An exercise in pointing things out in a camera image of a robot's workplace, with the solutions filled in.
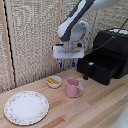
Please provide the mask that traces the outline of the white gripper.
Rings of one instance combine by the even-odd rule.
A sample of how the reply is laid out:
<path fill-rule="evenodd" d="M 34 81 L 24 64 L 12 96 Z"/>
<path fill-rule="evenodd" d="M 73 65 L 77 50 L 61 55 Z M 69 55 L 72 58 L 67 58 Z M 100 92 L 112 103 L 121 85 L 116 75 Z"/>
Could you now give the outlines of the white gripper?
<path fill-rule="evenodd" d="M 68 48 L 65 48 L 62 44 L 53 46 L 53 57 L 59 59 L 60 68 L 63 67 L 61 59 L 82 58 L 84 56 L 84 44 L 83 43 L 71 43 Z M 72 62 L 74 68 L 77 64 L 77 59 Z"/>

